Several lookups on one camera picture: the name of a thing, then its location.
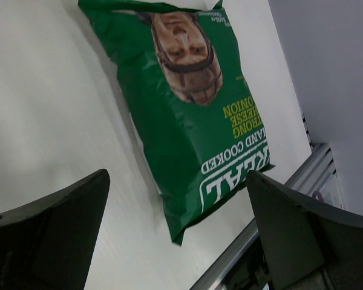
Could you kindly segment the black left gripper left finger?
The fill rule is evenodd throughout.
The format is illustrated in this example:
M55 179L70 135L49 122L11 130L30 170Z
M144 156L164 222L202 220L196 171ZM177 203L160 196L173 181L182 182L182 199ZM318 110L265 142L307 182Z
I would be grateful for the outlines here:
M83 289L109 189L100 169L0 213L0 289Z

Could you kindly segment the green Real chips bag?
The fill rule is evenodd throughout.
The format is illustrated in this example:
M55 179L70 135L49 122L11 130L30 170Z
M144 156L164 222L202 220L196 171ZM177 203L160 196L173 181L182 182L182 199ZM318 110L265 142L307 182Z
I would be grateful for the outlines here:
M163 200L171 239L272 168L221 1L210 10L79 1L107 56Z

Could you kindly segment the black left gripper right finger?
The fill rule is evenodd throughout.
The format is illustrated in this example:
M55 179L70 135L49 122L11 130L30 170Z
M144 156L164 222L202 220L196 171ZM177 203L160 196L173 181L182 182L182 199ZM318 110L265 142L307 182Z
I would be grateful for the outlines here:
M275 289L363 289L363 216L247 174Z

